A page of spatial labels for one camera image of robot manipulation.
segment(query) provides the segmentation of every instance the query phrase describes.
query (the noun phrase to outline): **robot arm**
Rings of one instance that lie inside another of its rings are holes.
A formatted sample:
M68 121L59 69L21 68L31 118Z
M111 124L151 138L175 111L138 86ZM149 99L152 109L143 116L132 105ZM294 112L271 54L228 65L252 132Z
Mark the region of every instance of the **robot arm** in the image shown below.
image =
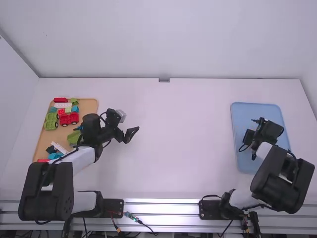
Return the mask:
M139 127L118 128L126 115L121 110L108 109L102 115L88 114L79 127L81 136L75 149L49 163L34 162L30 165L18 215L22 221L45 224L51 220L66 221L71 215L98 217L103 212L104 200L99 191L74 192L73 176L95 163L101 156L104 143L116 139L129 143Z

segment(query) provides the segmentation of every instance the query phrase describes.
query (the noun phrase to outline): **cable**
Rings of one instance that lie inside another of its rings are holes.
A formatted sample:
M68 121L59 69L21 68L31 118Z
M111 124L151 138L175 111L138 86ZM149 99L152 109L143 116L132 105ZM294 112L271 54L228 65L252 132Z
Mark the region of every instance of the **cable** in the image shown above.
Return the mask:
M149 234L155 235L155 236L158 236L158 235L159 235L157 232L154 232L154 231L152 230L152 228L149 227L148 225L146 225L146 224L144 224L144 223L143 223L143 225L146 226L147 228L149 228L149 229L151 230L151 232L148 232Z
M89 232L87 233L87 235L90 236L90 235L92 234L92 232L93 232L93 231L89 231Z
M32 230L27 231L26 233L22 234L22 235L15 235L16 237L22 237L22 238L28 238L28 234L32 232Z
M87 234L87 226L86 226L86 220L83 217L83 222L84 222L84 227L85 227L85 234L86 234L86 238L88 238L88 234Z
M206 198L206 197L218 197L218 198L221 199L221 197L219 197L219 196L216 195L216 194L210 194L210 195L203 196L202 199L201 199L201 201L203 201L204 198ZM201 204L202 204L202 209L203 209L204 211L208 211L208 210L205 208L204 203L202 202Z
M109 144L110 144L111 140L107 143L107 145L103 146L103 148L105 149Z
M246 148L244 148L243 150L241 150L243 148L243 146L245 146L246 144L243 144L240 148L239 148L239 152L243 152L245 151L246 149L248 149L250 147L250 145L248 145Z
M224 231L221 233L221 235L219 235L218 233L217 233L217 235L218 235L219 237L222 237L223 234L227 231L227 229L229 228L229 226L231 225L232 222L233 222L233 220L231 220L231 222L229 222L228 226L224 229Z
M270 210L279 212L278 210L276 210L276 209L274 209L274 208L272 208L272 207L269 207L269 206L267 206L267 205L265 205L265 204L262 204L262 203L261 203L261 204L254 205L254 206L250 206L250 207L244 207L244 208L242 208L241 210L242 210L242 211L243 211L243 210L249 210L249 209L256 208L256 207L268 208L268 209L270 209Z
M129 238L136 238L139 234L141 234L141 232L139 232L139 233L137 233L135 236L129 237Z
M221 198L221 197L219 197L219 196L216 195L216 194L210 194L210 195L203 196L203 197L202 197L202 201L203 201L204 198L206 198L206 197L218 197L218 198Z

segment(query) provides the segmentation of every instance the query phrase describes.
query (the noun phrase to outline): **toy car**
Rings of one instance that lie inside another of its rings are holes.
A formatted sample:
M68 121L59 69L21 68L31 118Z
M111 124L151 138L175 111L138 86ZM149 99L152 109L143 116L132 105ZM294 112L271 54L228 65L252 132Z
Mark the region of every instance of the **toy car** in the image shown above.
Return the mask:
M59 115L57 113L47 113L45 116L46 120L59 119Z
M60 115L59 124L62 126L68 126L69 124L76 125L79 122L79 114L72 112L71 114Z
M45 130L55 130L58 128L57 119L59 116L57 113L47 113L45 116L46 121L44 122L44 129Z

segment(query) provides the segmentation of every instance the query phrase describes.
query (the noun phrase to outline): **teal building block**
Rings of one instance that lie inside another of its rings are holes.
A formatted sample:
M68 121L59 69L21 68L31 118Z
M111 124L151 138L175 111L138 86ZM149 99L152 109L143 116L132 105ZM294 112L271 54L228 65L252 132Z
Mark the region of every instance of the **teal building block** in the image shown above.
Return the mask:
M72 112L77 112L79 113L79 107L78 106L74 106L72 109L71 109Z
M50 113L57 113L57 108L51 107L50 108Z

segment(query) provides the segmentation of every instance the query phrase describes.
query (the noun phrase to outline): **lego brick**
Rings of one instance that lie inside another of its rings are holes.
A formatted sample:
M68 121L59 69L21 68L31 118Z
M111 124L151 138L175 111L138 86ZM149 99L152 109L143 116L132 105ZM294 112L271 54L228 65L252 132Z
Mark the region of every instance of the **lego brick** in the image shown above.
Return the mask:
M63 115L65 114L65 108L62 108L62 109L58 109L58 115Z
M48 159L49 160L54 160L54 159L57 159L57 154L56 153L51 153L48 155Z
M81 134L80 130L76 130L73 133L69 134L67 136L68 143L70 145L76 145L80 134Z
M51 145L46 149L46 152L48 152L49 154L52 154L52 153L56 153L57 150L54 148L53 145Z
M71 112L71 107L65 108L65 112L66 112L66 113L70 113L70 112Z
M55 103L55 108L69 108L72 106L72 103Z
M57 150L59 150L59 152L63 153L64 155L68 153L68 151L64 147L54 141L51 142L51 145L53 145Z
M50 161L49 159L38 159L38 162L48 162Z
M67 103L68 99L67 98L54 98L53 100L55 103Z
M78 106L74 106L72 109L71 109L72 112L79 112L79 107Z
M78 102L78 100L77 100L76 98L71 98L71 99L70 99L70 102L71 102L73 105L78 105L78 104L79 104L79 102Z
M57 108L51 107L49 112L50 113L57 113Z

